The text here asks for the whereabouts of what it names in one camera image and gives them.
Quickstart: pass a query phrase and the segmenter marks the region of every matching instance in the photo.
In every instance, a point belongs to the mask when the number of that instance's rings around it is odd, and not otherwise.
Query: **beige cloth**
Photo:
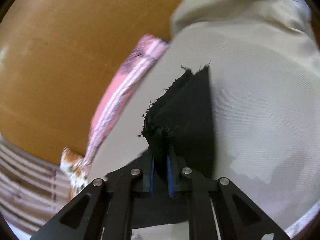
[[[0,135],[0,209],[8,222],[33,234],[67,203],[69,188],[58,166],[25,153]]]
[[[295,236],[320,197],[320,54],[308,16],[298,0],[184,0],[169,50],[102,144],[89,180],[148,147],[137,137],[142,114],[181,76],[181,65],[197,71],[210,62],[214,178],[229,177]]]

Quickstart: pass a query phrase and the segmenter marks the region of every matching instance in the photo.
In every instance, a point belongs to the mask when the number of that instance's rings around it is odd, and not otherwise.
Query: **white stripe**
[[[160,43],[160,40],[156,40],[154,41],[150,48],[148,48],[147,52],[146,52],[146,56],[148,56],[148,54],[150,54],[154,48]],[[128,90],[128,88],[130,88],[130,86],[134,83],[134,81],[136,81],[136,79],[140,76],[141,72],[145,69],[145,68],[140,68],[140,66],[145,63],[145,61],[147,60],[147,57],[143,57],[140,62],[133,68],[133,70],[129,73],[129,75],[125,78],[125,80],[122,82],[122,84],[117,88],[117,90],[113,93],[112,97],[110,98],[109,102],[107,103],[105,109],[103,110],[101,117],[97,123],[97,125],[94,128],[94,132],[92,137],[90,138],[90,142],[89,142],[89,146],[88,149],[86,151],[86,155],[84,157],[84,165],[87,165],[87,158],[90,157],[90,155],[88,155],[88,153],[91,152],[92,147],[94,147],[95,143],[96,143],[96,138],[97,135],[100,133],[100,131],[102,130],[103,126],[101,125],[102,121],[105,120],[105,118],[110,114],[110,112],[112,111],[112,109],[114,108],[115,104],[118,101],[118,98],[123,95],[123,93]]]

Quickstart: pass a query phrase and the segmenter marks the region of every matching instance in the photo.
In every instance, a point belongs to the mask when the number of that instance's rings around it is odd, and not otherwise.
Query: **brown surface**
[[[90,119],[139,38],[170,40],[181,0],[16,0],[0,24],[0,129],[59,164],[84,154]]]

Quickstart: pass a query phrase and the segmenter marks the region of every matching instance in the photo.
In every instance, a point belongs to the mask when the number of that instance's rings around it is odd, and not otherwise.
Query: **triangular cutout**
[[[236,205],[241,221],[245,226],[250,226],[261,221],[259,215],[252,210],[238,195],[234,194],[232,199]]]
[[[76,203],[72,209],[68,210],[67,213],[60,219],[60,222],[68,227],[77,229],[80,225],[84,211],[90,200],[90,195],[85,195],[82,199]]]

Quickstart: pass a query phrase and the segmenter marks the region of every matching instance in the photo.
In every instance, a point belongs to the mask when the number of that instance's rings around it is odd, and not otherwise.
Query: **beige striped cloth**
[[[17,228],[35,233],[66,203],[70,183],[58,166],[13,146],[0,134],[0,209]]]

